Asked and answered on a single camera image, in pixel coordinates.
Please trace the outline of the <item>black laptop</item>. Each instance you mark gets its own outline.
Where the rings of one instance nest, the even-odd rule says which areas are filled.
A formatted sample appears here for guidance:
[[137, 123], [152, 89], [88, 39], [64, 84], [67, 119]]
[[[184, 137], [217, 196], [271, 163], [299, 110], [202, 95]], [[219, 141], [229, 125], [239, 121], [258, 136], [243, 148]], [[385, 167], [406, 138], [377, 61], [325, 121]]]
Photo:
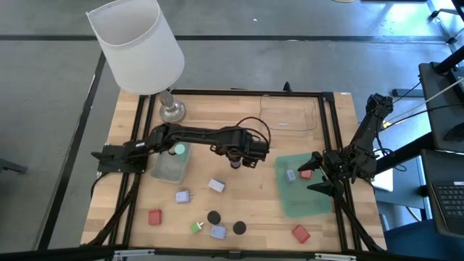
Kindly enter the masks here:
[[420, 156], [437, 231], [464, 239], [464, 155], [424, 149]]

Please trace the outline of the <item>office chair base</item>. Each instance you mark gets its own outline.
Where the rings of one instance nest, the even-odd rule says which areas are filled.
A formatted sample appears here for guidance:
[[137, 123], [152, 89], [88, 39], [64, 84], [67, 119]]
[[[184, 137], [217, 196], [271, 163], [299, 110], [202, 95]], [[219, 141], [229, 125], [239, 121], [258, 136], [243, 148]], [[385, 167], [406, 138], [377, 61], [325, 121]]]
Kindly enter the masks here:
[[447, 37], [447, 44], [464, 42], [464, 0], [432, 0], [435, 10], [430, 18]]

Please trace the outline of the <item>clear plastic tray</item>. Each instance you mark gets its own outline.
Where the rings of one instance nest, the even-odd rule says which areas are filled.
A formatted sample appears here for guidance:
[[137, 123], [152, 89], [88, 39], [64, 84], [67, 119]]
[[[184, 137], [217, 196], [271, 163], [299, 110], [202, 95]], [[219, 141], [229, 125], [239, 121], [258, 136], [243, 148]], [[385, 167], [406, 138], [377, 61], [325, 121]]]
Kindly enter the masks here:
[[259, 117], [273, 136], [306, 136], [318, 128], [317, 105], [314, 98], [264, 95]]

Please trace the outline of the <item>white sheet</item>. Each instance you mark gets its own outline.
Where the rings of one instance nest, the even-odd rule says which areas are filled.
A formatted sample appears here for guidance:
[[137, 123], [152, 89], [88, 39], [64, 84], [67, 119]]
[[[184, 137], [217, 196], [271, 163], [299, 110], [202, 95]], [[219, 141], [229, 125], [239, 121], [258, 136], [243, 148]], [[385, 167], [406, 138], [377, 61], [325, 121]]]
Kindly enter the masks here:
[[375, 189], [381, 189], [383, 191], [393, 192], [394, 182], [393, 182], [393, 170], [385, 170], [382, 173], [375, 175], [371, 179], [371, 184]]

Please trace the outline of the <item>silver metal bracket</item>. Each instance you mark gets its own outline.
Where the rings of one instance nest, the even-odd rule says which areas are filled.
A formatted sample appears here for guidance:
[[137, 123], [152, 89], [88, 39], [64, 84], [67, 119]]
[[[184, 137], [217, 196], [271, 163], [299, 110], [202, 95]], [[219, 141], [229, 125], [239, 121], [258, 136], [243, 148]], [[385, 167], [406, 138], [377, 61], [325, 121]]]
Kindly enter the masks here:
[[329, 253], [315, 253], [315, 259], [324, 261], [357, 261], [356, 256]]
[[140, 257], [140, 256], [149, 256], [155, 255], [154, 249], [126, 249], [126, 250], [117, 250], [114, 252], [113, 257], [117, 261], [127, 261], [129, 257]]

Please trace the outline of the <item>black aluminium rig frame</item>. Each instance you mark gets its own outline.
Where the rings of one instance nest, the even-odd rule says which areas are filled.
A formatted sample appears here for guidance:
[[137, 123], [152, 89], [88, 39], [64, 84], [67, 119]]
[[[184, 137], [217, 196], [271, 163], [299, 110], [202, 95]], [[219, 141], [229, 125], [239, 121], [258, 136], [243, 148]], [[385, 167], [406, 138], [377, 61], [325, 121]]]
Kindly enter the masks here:
[[[314, 98], [317, 102], [318, 128], [306, 136], [273, 136], [259, 117], [264, 95]], [[358, 122], [349, 93], [305, 93], [283, 91], [176, 90], [174, 96], [186, 105], [183, 126], [220, 129], [237, 125], [261, 133], [270, 142], [270, 151], [256, 168], [233, 169], [227, 157], [210, 151], [208, 145], [190, 144], [190, 160], [181, 184], [167, 183], [150, 176], [158, 154], [151, 154], [142, 173], [110, 173], [94, 189], [82, 242], [93, 243], [109, 225], [117, 202], [135, 199], [117, 220], [115, 240], [131, 248], [154, 249], [157, 254], [195, 254], [224, 257], [296, 256], [315, 253], [363, 250], [349, 220], [331, 197], [332, 212], [303, 218], [288, 218], [276, 183], [277, 157], [324, 152], [345, 147], [352, 140]], [[211, 179], [225, 184], [222, 193], [209, 188]], [[177, 191], [192, 194], [189, 203], [175, 201]], [[162, 210], [162, 224], [149, 225], [150, 210]], [[213, 224], [208, 212], [221, 216], [218, 225], [226, 227], [223, 240], [210, 236]], [[246, 223], [246, 232], [236, 235], [233, 224]], [[202, 230], [192, 234], [190, 226], [203, 222]], [[302, 225], [310, 238], [300, 244], [292, 231]]]

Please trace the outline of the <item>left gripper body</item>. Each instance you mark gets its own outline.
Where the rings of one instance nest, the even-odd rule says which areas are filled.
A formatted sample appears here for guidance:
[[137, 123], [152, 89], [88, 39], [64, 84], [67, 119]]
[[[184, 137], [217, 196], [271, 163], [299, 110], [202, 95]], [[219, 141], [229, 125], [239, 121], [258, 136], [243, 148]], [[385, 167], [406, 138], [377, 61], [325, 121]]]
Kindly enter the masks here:
[[261, 133], [258, 136], [248, 130], [235, 130], [231, 141], [225, 147], [225, 155], [229, 159], [241, 158], [241, 167], [256, 168], [259, 161], [264, 162], [270, 151], [270, 142]]

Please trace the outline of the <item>black equipment stand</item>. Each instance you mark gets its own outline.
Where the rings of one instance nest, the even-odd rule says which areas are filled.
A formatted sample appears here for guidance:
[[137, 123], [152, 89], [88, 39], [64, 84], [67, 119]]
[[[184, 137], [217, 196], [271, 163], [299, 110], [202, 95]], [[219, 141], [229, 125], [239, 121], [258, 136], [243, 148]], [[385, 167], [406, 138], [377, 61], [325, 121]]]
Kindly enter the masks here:
[[418, 69], [435, 148], [464, 154], [464, 46]]

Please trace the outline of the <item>grey plastic bin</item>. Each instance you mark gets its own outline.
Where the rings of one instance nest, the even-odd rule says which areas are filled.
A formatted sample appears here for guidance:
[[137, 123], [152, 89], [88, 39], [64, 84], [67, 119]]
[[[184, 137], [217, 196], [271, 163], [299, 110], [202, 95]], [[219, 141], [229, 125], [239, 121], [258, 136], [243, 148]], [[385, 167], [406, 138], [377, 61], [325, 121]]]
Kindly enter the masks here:
[[183, 182], [189, 165], [191, 145], [186, 142], [178, 143], [186, 146], [186, 152], [173, 156], [169, 155], [167, 151], [159, 153], [150, 170], [151, 177], [167, 183], [181, 184]]

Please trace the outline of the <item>black support beam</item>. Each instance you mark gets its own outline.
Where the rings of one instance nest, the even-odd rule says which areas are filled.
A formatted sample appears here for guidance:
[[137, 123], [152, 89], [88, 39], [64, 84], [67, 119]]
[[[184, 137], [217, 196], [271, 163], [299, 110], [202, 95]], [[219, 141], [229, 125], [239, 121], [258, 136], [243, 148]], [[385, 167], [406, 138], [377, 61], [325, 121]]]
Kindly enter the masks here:
[[434, 138], [432, 132], [429, 132], [414, 141], [396, 149], [387, 156], [382, 157], [376, 163], [375, 174], [382, 173], [385, 170], [391, 169], [402, 164], [414, 157], [417, 157], [423, 149], [435, 149]]

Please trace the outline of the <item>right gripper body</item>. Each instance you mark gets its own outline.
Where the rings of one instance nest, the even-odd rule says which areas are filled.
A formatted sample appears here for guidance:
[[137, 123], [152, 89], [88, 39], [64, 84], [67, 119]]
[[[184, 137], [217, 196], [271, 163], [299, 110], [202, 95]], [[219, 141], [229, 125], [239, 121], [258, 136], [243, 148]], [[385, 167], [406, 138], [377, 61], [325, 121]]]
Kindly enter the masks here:
[[335, 189], [344, 189], [344, 183], [349, 177], [349, 165], [339, 156], [337, 151], [327, 150], [323, 152], [323, 164], [320, 171], [323, 181], [331, 180]]

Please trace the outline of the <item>dark floor object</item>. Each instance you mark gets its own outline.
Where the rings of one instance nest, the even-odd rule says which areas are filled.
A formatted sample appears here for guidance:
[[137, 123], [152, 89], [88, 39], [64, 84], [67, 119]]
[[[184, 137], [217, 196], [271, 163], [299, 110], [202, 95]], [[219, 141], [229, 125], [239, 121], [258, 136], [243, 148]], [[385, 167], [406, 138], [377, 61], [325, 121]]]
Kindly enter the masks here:
[[3, 170], [8, 170], [8, 171], [12, 171], [18, 174], [24, 174], [26, 173], [27, 169], [28, 168], [25, 166], [18, 165], [16, 163], [0, 158], [0, 173]]

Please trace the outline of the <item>blue chair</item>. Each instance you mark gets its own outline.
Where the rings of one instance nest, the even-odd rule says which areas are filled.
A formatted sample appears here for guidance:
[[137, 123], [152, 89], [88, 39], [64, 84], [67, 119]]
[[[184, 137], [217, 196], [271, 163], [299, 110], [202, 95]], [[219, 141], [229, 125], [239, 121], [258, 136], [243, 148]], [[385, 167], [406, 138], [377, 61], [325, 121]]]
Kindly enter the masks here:
[[433, 220], [393, 228], [384, 233], [387, 249], [395, 254], [445, 261], [464, 261], [464, 239], [444, 236]]

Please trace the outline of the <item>white shade table lamp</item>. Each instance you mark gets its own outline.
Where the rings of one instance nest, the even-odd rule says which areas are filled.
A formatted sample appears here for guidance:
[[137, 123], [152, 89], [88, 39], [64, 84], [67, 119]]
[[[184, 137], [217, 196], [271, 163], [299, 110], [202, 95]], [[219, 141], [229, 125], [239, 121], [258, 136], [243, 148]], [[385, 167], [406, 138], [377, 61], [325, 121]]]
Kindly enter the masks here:
[[183, 102], [168, 91], [185, 58], [157, 0], [115, 0], [86, 13], [119, 87], [132, 94], [159, 94], [167, 123], [186, 116]]

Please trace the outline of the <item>green translucent tray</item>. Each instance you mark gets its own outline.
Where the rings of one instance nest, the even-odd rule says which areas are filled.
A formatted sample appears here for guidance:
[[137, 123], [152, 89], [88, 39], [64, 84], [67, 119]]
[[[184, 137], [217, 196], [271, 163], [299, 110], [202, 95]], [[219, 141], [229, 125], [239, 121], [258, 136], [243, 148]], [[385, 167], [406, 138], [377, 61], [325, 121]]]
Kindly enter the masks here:
[[[323, 182], [320, 170], [312, 172], [310, 180], [301, 179], [297, 169], [311, 158], [311, 153], [280, 156], [275, 159], [274, 173], [284, 215], [288, 218], [303, 218], [332, 212], [329, 196], [311, 191], [307, 186]], [[297, 179], [288, 183], [285, 172], [292, 169]]]

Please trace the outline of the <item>grey stand foot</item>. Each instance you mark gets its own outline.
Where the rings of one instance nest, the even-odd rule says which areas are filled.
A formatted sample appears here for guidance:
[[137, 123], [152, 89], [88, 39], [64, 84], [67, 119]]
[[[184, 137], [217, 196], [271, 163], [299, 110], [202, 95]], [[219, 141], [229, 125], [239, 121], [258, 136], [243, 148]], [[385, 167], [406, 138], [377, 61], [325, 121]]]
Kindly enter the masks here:
[[412, 98], [423, 98], [422, 89], [405, 89], [405, 88], [395, 88], [391, 91], [393, 97], [412, 97]]

